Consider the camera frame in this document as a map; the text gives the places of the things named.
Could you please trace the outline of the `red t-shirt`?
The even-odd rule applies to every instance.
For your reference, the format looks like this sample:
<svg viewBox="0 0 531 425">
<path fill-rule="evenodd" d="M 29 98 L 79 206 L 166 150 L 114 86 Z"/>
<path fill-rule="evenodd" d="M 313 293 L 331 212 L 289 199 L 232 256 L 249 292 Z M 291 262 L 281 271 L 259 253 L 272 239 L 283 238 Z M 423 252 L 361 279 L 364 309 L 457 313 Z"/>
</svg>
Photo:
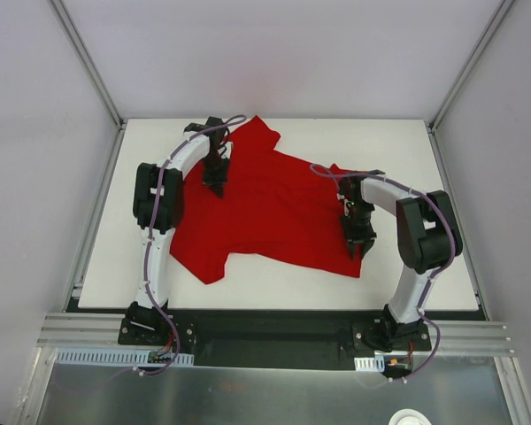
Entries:
<svg viewBox="0 0 531 425">
<path fill-rule="evenodd" d="M 185 214 L 170 254 L 202 283 L 221 280 L 234 253 L 360 276 L 361 259 L 343 236 L 335 183 L 277 151 L 280 139 L 259 117 L 232 133 L 223 197 L 203 185 L 201 164 L 187 176 Z"/>
</svg>

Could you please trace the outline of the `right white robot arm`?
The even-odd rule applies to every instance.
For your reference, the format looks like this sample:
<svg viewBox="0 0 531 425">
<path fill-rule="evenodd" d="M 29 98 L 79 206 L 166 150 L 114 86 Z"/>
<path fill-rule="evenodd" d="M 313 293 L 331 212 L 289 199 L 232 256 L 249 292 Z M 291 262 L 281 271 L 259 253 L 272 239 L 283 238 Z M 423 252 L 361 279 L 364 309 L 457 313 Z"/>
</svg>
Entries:
<svg viewBox="0 0 531 425">
<path fill-rule="evenodd" d="M 373 170 L 339 178 L 338 199 L 343 205 L 344 239 L 353 259 L 362 259 L 375 244 L 371 218 L 376 208 L 396 219 L 402 273 L 379 320 L 362 332 L 363 344 L 392 352 L 422 334 L 425 305 L 435 280 L 463 249 L 450 197 L 443 190 L 409 189 Z"/>
</svg>

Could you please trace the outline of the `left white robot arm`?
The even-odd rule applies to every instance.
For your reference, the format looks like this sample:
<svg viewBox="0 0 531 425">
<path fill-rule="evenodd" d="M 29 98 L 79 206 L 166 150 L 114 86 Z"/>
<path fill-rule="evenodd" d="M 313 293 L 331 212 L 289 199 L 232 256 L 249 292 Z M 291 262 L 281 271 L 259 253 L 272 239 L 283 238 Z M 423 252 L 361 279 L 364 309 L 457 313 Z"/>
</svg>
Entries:
<svg viewBox="0 0 531 425">
<path fill-rule="evenodd" d="M 165 314 L 170 282 L 167 261 L 173 236 L 185 212 L 185 180 L 196 165 L 203 167 L 203 185 L 224 197 L 230 158 L 226 143 L 230 127 L 246 120 L 210 117 L 190 123 L 176 148 L 160 163 L 141 163 L 136 170 L 133 215 L 141 230 L 142 268 L 134 301 L 120 324 L 121 345 L 163 345 L 179 341 Z"/>
</svg>

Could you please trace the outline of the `white round object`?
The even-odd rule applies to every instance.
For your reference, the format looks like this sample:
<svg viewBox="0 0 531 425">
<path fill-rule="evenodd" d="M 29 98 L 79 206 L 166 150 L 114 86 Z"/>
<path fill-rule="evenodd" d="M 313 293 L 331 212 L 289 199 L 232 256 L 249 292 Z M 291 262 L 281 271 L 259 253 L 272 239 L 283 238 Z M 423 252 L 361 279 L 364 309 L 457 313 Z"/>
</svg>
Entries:
<svg viewBox="0 0 531 425">
<path fill-rule="evenodd" d="M 389 419 L 389 425 L 430 425 L 430 420 L 421 412 L 414 409 L 396 411 Z"/>
</svg>

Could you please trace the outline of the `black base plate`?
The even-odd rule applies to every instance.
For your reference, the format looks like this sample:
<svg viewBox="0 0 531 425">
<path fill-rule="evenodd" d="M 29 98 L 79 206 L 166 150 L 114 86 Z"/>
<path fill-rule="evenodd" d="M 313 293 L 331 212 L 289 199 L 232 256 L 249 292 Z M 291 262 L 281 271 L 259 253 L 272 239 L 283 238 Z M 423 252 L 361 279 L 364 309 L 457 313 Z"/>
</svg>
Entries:
<svg viewBox="0 0 531 425">
<path fill-rule="evenodd" d="M 351 370 L 376 352 L 427 353 L 422 321 L 397 326 L 377 311 L 129 308 L 120 345 L 170 347 L 198 366 Z"/>
</svg>

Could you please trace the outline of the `aluminium front rail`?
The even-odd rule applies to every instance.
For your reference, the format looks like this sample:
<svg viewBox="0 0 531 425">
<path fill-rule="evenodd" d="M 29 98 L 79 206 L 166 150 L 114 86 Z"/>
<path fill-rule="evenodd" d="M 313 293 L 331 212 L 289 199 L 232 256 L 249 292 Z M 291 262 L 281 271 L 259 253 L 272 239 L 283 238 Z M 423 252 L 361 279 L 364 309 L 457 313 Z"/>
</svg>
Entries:
<svg viewBox="0 0 531 425">
<path fill-rule="evenodd" d="M 121 313 L 49 313 L 38 336 L 39 346 L 114 347 Z M 509 329 L 499 321 L 441 321 L 438 353 L 443 356 L 514 357 Z"/>
</svg>

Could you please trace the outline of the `left aluminium frame post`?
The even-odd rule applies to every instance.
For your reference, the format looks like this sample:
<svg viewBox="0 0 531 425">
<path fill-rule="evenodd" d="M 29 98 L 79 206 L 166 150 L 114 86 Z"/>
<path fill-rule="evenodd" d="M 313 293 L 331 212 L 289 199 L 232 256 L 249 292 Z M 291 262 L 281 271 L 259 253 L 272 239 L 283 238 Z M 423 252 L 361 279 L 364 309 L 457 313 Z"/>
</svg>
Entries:
<svg viewBox="0 0 531 425">
<path fill-rule="evenodd" d="M 124 119 L 121 117 L 118 108 L 96 67 L 94 59 L 89 53 L 87 45 L 84 42 L 80 31 L 71 16 L 71 13 L 65 5 L 65 2 L 62 0 L 48 0 L 47 4 L 50 6 L 54 16 L 58 20 L 61 29 L 63 30 L 68 42 L 71 44 L 77 58 L 83 66 L 85 74 L 88 76 L 94 91 L 101 100 L 101 103 L 108 113 L 112 123 L 116 128 L 122 128 Z"/>
</svg>

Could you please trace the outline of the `aluminium frame post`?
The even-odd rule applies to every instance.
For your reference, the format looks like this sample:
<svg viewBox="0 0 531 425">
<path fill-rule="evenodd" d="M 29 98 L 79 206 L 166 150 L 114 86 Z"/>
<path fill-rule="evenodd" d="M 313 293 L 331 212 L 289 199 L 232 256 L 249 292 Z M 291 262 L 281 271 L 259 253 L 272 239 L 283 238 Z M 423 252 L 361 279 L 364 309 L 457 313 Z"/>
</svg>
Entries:
<svg viewBox="0 0 531 425">
<path fill-rule="evenodd" d="M 85 74 L 88 76 L 94 91 L 101 100 L 101 103 L 108 113 L 112 123 L 116 128 L 122 128 L 124 119 L 121 117 L 118 108 L 96 67 L 94 59 L 89 53 L 87 45 L 84 42 L 80 31 L 71 16 L 71 13 L 65 5 L 65 2 L 62 0 L 48 0 L 47 4 L 50 6 L 54 16 L 58 20 L 61 29 L 63 30 L 68 42 L 71 44 L 77 58 L 83 66 Z"/>
<path fill-rule="evenodd" d="M 469 82 L 473 72 L 480 64 L 481 59 L 485 55 L 489 45 L 495 39 L 499 29 L 504 24 L 508 15 L 518 2 L 516 0 L 502 0 L 496 5 L 494 12 L 489 18 L 486 26 L 481 31 L 481 34 L 470 51 L 469 56 L 457 73 L 454 82 L 451 84 L 445 98 L 441 102 L 439 109 L 433 118 L 427 123 L 427 131 L 429 134 L 435 134 L 438 128 L 443 123 L 447 114 L 457 101 L 465 85 Z"/>
</svg>

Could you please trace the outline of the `right aluminium frame post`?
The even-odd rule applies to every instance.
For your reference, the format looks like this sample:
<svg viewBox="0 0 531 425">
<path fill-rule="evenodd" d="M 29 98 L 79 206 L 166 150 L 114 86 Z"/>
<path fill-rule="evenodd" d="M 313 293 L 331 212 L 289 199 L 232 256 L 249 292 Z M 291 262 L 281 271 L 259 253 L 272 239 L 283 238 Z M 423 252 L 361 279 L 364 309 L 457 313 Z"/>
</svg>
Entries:
<svg viewBox="0 0 531 425">
<path fill-rule="evenodd" d="M 469 82 L 473 72 L 480 64 L 481 59 L 485 55 L 489 45 L 495 39 L 499 29 L 504 24 L 508 15 L 518 2 L 516 0 L 502 0 L 496 5 L 494 12 L 489 18 L 486 26 L 481 31 L 481 34 L 470 51 L 469 56 L 457 73 L 454 82 L 451 84 L 445 98 L 441 102 L 439 109 L 433 118 L 427 123 L 427 131 L 429 134 L 435 134 L 438 128 L 443 123 L 447 114 L 457 101 L 465 85 Z"/>
</svg>

